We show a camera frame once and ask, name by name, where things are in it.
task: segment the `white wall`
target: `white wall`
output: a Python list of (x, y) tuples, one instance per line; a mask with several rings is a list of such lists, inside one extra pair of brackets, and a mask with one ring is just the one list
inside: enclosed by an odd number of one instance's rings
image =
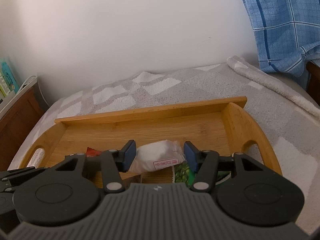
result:
[(225, 62), (257, 62), (242, 0), (0, 0), (0, 56), (51, 101), (83, 88)]

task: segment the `tray handle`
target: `tray handle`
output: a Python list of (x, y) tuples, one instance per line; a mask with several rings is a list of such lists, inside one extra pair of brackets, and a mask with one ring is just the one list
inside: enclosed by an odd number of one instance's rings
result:
[(256, 121), (234, 103), (229, 103), (221, 114), (230, 151), (245, 152), (251, 145), (257, 144), (264, 165), (282, 175), (276, 154)]
[(41, 160), (39, 167), (46, 166), (52, 152), (60, 141), (62, 135), (67, 129), (67, 125), (63, 123), (57, 123), (45, 131), (29, 148), (24, 155), (19, 168), (25, 168), (29, 164), (32, 156), (37, 149), (44, 150), (44, 156)]

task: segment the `gray blanket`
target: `gray blanket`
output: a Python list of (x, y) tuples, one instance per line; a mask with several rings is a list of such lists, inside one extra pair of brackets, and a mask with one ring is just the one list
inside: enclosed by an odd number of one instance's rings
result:
[[(142, 72), (127, 80), (62, 98), (30, 132), (9, 169), (19, 166), (26, 151), (54, 125), (55, 118), (247, 96), (245, 110), (271, 142), (284, 177), (296, 183), (305, 195), (305, 206), (297, 224), (310, 233), (320, 224), (320, 110), (279, 80), (238, 57), (229, 58), (227, 62), (163, 74)], [(261, 160), (257, 148), (252, 147), (248, 153)], [(42, 154), (37, 150), (29, 166), (37, 166)]]

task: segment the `cord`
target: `cord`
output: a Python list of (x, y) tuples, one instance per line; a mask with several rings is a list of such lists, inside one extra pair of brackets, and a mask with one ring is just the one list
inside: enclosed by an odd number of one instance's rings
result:
[[(22, 83), (22, 85), (21, 85), (21, 87), (19, 88), (17, 94), (28, 84), (30, 78), (37, 78), (37, 76), (30, 76), (30, 77), (28, 77), (28, 78)], [(40, 94), (41, 94), (41, 96), (42, 96), (43, 101), (47, 104), (47, 106), (50, 107), (50, 105), (48, 104), (47, 100), (44, 99), (44, 96), (43, 96), (43, 94), (42, 94), (42, 91), (41, 91), (39, 82), (37, 82), (37, 83), (38, 83), (38, 88), (39, 88), (39, 91), (40, 91)]]

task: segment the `wooden tray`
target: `wooden tray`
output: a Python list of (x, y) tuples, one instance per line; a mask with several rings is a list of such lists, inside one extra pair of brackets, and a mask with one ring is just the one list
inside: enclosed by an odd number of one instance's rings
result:
[[(120, 149), (129, 139), (137, 147), (169, 139), (181, 146), (191, 141), (200, 150), (212, 149), (225, 156), (257, 144), (263, 163), (282, 174), (268, 139), (243, 109), (246, 102), (246, 97), (235, 97), (56, 119), (30, 147), (20, 168), (28, 165), (38, 148), (44, 150), (39, 166), (51, 167), (65, 155), (86, 152), (87, 147), (104, 151)], [(120, 175), (125, 179), (134, 174)], [(94, 182), (102, 187), (101, 174)], [(172, 182), (172, 169), (143, 174), (142, 182)]]

